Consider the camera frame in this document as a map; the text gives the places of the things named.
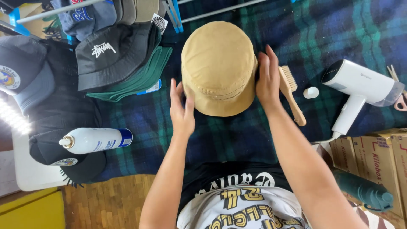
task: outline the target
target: wooden floor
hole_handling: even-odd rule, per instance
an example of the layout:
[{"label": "wooden floor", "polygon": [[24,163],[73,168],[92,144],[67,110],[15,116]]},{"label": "wooden floor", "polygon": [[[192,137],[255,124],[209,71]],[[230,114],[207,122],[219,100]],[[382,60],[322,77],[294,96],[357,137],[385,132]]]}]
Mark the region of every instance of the wooden floor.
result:
[{"label": "wooden floor", "polygon": [[61,187],[67,229],[137,229],[154,175],[110,179],[85,188]]}]

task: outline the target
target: small white bottle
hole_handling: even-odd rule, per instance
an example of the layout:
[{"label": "small white bottle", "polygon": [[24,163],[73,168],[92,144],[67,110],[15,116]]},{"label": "small white bottle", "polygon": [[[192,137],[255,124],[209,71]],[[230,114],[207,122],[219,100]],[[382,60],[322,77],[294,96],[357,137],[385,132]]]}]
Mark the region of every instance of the small white bottle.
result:
[{"label": "small white bottle", "polygon": [[63,137],[59,144],[73,154],[87,154],[125,147],[133,141],[128,129],[78,128]]}]

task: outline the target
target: led light strip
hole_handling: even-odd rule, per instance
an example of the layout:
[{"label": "led light strip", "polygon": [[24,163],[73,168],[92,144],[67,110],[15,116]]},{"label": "led light strip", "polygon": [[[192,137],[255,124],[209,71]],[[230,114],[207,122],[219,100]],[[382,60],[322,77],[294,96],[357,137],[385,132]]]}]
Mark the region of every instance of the led light strip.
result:
[{"label": "led light strip", "polygon": [[17,113],[2,99],[0,99],[0,118],[22,134],[28,134],[31,130],[27,118]]}]

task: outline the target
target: hand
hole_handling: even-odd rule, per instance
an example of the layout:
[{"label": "hand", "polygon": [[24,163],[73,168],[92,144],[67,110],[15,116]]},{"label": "hand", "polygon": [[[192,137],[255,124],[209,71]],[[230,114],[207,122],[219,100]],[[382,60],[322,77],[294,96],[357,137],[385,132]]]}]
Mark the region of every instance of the hand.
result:
[{"label": "hand", "polygon": [[256,94],[263,106],[264,111],[271,112],[276,106],[280,106],[280,74],[278,71],[278,58],[269,45],[266,46],[266,54],[260,52],[258,62],[260,64],[260,79],[257,81]]},{"label": "hand", "polygon": [[173,122],[173,136],[186,137],[187,139],[194,132],[194,97],[193,92],[189,93],[189,97],[185,102],[185,109],[182,107],[181,98],[184,91],[182,82],[176,86],[175,79],[171,79],[171,108],[170,115]]}]

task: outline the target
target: tartan blanket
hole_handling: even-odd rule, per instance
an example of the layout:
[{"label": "tartan blanket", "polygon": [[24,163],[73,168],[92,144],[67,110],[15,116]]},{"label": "tartan blanket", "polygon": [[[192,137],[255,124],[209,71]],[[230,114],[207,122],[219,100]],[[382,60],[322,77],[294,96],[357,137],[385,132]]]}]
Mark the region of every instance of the tartan blanket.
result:
[{"label": "tartan blanket", "polygon": [[[180,5],[182,18],[221,9],[243,0],[195,0]],[[189,35],[200,26],[224,20],[242,28],[255,52],[265,45],[275,51],[280,66],[288,65],[298,84],[295,100],[307,119],[300,127],[309,141],[329,139],[331,128],[348,95],[320,83],[325,70],[345,58],[390,76],[393,64],[401,82],[407,84],[407,2],[404,0],[268,0],[235,11],[185,23],[176,34],[171,22],[162,46],[173,53],[162,74],[162,88],[133,95],[118,103],[98,101],[103,126],[128,128],[134,134],[129,147],[106,151],[105,170],[94,181],[132,174],[155,174],[173,133],[170,108],[170,79],[181,80],[181,51]],[[315,86],[315,99],[303,91]],[[292,116],[286,99],[285,109]],[[186,173],[205,162],[253,161],[276,163],[272,135],[264,111],[256,98],[243,113],[233,117],[210,117],[195,111],[196,128],[186,153]],[[407,127],[407,115],[389,107],[366,104],[348,132],[361,136],[388,128]]]}]

